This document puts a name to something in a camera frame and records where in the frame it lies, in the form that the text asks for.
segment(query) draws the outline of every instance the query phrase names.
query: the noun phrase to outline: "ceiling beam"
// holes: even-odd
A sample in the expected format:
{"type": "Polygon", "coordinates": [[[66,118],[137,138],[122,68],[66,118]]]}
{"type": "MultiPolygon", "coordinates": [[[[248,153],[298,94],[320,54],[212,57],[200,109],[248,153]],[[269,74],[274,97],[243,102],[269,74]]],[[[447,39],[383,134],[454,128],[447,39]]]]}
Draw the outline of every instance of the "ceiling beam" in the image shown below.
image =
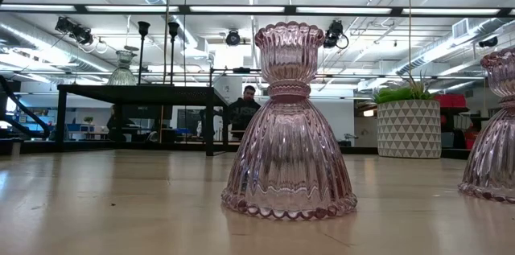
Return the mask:
{"type": "MultiPolygon", "coordinates": [[[[163,15],[165,6],[156,5],[84,5],[24,4],[0,5],[0,12],[25,14],[143,14],[163,15]]],[[[323,16],[323,17],[391,17],[407,18],[407,6],[293,6],[293,5],[171,5],[179,15],[255,15],[255,16],[323,16]]],[[[412,7],[413,18],[513,18],[515,7],[412,7]]]]}

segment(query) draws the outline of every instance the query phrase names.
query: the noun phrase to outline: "vase rim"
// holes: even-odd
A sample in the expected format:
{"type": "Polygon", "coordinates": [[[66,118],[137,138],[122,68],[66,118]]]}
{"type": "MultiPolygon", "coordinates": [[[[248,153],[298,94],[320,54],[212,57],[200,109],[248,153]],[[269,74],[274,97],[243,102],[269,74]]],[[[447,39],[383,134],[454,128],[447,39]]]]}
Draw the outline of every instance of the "vase rim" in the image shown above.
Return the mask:
{"type": "Polygon", "coordinates": [[[297,28],[308,27],[310,31],[322,31],[321,29],[319,29],[315,25],[308,25],[307,23],[304,23],[304,22],[297,23],[296,21],[291,21],[291,22],[288,22],[288,23],[279,22],[279,23],[276,23],[275,25],[274,24],[269,24],[268,26],[259,29],[259,31],[257,31],[256,35],[263,34],[263,33],[267,32],[267,31],[270,31],[270,30],[273,30],[273,29],[279,28],[279,27],[297,27],[297,28]]]}
{"type": "Polygon", "coordinates": [[[483,59],[481,59],[480,64],[483,68],[500,66],[506,64],[506,62],[508,62],[507,58],[510,56],[515,56],[515,48],[508,47],[485,55],[483,59]]]}

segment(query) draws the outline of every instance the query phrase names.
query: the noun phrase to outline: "desk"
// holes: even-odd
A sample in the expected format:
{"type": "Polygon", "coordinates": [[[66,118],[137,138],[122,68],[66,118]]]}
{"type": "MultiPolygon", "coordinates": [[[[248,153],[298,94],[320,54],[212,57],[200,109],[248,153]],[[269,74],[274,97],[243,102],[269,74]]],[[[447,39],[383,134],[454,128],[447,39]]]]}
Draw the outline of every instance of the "desk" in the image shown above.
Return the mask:
{"type": "MultiPolygon", "coordinates": [[[[56,142],[64,143],[64,119],[68,93],[113,103],[117,117],[122,117],[122,105],[186,105],[206,107],[205,143],[206,155],[213,156],[214,107],[223,107],[223,142],[229,145],[229,103],[213,87],[181,87],[170,85],[108,86],[108,85],[57,85],[59,104],[57,112],[56,142]]],[[[122,119],[117,120],[122,128],[122,119]]]]}

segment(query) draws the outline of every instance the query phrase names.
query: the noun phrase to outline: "black table leg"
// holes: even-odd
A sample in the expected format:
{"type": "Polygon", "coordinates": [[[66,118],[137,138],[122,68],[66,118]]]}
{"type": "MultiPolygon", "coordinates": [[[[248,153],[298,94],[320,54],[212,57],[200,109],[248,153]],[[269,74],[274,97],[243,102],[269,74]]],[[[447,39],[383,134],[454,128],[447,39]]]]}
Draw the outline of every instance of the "black table leg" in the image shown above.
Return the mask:
{"type": "Polygon", "coordinates": [[[66,127],[66,91],[59,91],[59,101],[57,104],[57,122],[56,122],[56,144],[59,151],[64,148],[64,130],[66,127]]]}
{"type": "Polygon", "coordinates": [[[224,106],[224,112],[222,113],[222,122],[224,124],[222,128],[222,140],[224,142],[224,151],[228,151],[229,146],[229,107],[224,106]]]}
{"type": "Polygon", "coordinates": [[[204,131],[204,140],[206,141],[206,156],[214,155],[213,145],[213,108],[214,108],[214,88],[208,88],[206,96],[206,129],[204,131]]]}
{"type": "Polygon", "coordinates": [[[122,142],[122,136],[123,136],[123,131],[122,131],[122,127],[123,127],[123,113],[122,113],[122,106],[121,105],[114,105],[114,116],[116,117],[116,120],[114,121],[115,122],[115,127],[116,127],[116,138],[115,138],[115,142],[116,143],[119,143],[119,142],[122,142]]]}

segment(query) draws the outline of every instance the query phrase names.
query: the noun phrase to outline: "ribbed glass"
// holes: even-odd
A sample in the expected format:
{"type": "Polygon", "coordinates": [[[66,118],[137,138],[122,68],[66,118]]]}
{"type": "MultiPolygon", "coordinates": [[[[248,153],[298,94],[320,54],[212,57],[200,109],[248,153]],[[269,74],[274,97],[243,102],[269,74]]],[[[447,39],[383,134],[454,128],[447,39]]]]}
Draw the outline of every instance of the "ribbed glass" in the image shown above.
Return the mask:
{"type": "Polygon", "coordinates": [[[476,139],[459,189],[484,199],[515,204],[515,50],[481,60],[490,89],[502,107],[476,139]]]}
{"type": "Polygon", "coordinates": [[[132,59],[136,56],[131,51],[116,51],[118,56],[118,68],[114,70],[113,74],[107,81],[107,85],[136,85],[136,77],[129,70],[132,59]]]}
{"type": "Polygon", "coordinates": [[[262,75],[270,99],[254,115],[222,202],[278,219],[323,219],[354,210],[344,158],[328,122],[308,100],[323,31],[290,22],[261,29],[262,75]]]}

